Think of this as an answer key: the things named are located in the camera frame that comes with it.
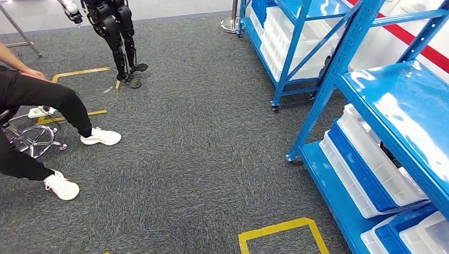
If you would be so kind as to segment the person's left hand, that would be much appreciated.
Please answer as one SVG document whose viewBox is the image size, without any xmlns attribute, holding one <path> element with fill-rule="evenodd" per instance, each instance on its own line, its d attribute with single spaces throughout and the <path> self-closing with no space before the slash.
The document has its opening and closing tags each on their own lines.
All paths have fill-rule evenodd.
<svg viewBox="0 0 449 254">
<path fill-rule="evenodd" d="M 45 75 L 42 72 L 31 69 L 31 68 L 26 68 L 24 70 L 21 70 L 20 73 L 22 73 L 23 75 L 37 78 L 37 79 L 48 81 L 48 79 L 45 77 Z"/>
</svg>

